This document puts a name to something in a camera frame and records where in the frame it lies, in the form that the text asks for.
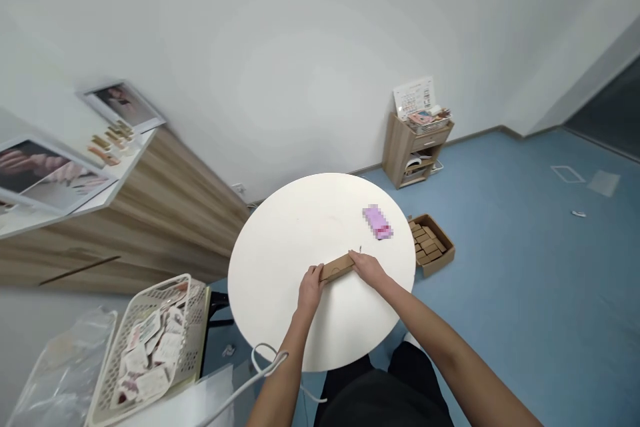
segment black pants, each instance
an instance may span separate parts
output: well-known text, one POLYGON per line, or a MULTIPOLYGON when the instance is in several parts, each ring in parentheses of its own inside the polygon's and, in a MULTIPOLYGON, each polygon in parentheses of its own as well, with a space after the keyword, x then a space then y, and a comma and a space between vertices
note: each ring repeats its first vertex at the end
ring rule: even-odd
MULTIPOLYGON (((314 427, 320 425, 320 419, 325 413, 331 400, 338 395, 347 385, 363 374, 373 370, 369 356, 366 355, 347 366, 327 372, 325 386, 322 389, 321 398, 328 399, 324 404, 318 404, 315 413, 314 427)), ((438 378, 431 365, 429 357, 418 347, 409 342, 401 342, 397 349, 393 351, 388 373, 396 379, 404 382, 409 387, 414 388, 421 394, 428 397, 436 404, 442 412, 449 415, 449 407, 440 392, 438 378)))

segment clear plastic bag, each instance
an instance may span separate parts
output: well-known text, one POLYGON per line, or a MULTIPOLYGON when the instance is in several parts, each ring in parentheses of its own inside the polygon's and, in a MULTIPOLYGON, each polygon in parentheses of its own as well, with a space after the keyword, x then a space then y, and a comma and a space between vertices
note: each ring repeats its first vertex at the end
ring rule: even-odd
POLYGON ((99 307, 49 340, 7 427, 83 427, 116 319, 99 307))

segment table top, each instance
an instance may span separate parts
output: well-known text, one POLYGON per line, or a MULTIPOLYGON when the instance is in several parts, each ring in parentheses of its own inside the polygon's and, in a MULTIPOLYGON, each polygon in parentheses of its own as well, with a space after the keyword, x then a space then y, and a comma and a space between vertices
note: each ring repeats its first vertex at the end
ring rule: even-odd
MULTIPOLYGON (((229 301, 240 332, 255 347, 277 349, 297 306, 298 288, 310 265, 328 263, 362 247, 408 291, 415 249, 400 207, 375 184, 344 173, 310 175, 282 187, 251 215, 229 264, 229 301), (362 209, 377 204, 393 237, 376 240, 362 209)), ((304 372, 347 365, 368 354, 393 329, 398 315, 351 272, 325 286, 313 319, 304 372)), ((257 350, 272 361, 274 355, 257 350)))

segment doorway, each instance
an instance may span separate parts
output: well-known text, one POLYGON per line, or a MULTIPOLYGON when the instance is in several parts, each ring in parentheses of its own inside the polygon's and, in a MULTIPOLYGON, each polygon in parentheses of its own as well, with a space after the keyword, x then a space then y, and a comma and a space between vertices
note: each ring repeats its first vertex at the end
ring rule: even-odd
POLYGON ((640 57, 589 100, 565 128, 640 162, 640 57))

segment wrist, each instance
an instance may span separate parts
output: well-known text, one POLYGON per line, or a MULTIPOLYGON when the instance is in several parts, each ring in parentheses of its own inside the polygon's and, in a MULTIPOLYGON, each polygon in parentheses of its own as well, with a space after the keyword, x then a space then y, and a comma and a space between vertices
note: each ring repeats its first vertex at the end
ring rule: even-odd
POLYGON ((309 306, 298 306, 298 308, 293 312, 292 322, 303 322, 305 324, 311 325, 311 321, 313 320, 313 316, 315 315, 315 310, 309 306))
POLYGON ((375 282, 371 287, 373 287, 375 291, 378 292, 378 294, 382 294, 383 291, 387 290, 388 287, 393 283, 394 283, 394 280, 391 277, 389 277, 385 272, 383 275, 379 276, 375 280, 375 282))

